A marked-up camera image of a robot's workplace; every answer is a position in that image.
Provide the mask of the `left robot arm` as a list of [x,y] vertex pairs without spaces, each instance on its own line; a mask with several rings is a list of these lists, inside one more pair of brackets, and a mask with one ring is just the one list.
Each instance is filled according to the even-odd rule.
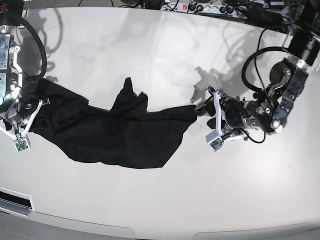
[[[213,116],[208,122],[213,131],[206,136],[206,141],[214,150],[225,142],[250,139],[249,129],[262,130],[264,136],[283,131],[294,102],[304,90],[308,70],[314,66],[320,53],[320,2],[305,1],[291,28],[293,33],[288,47],[258,48],[246,60],[241,79],[254,91],[254,100],[229,96],[222,89],[208,87],[211,96],[205,101],[204,109]],[[247,67],[267,52],[284,52],[287,57],[271,68],[270,84],[259,88],[248,82]]]

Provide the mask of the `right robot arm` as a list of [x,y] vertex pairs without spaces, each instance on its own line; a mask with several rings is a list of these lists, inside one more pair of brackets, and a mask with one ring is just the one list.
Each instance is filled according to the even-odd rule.
[[[45,47],[36,30],[23,16],[25,4],[25,0],[0,2],[0,118],[11,127],[10,130],[0,130],[18,142],[27,137],[42,104],[36,89],[47,71]],[[14,32],[19,28],[28,30],[38,47],[41,69],[37,75],[24,77],[18,63],[22,47],[16,43]]]

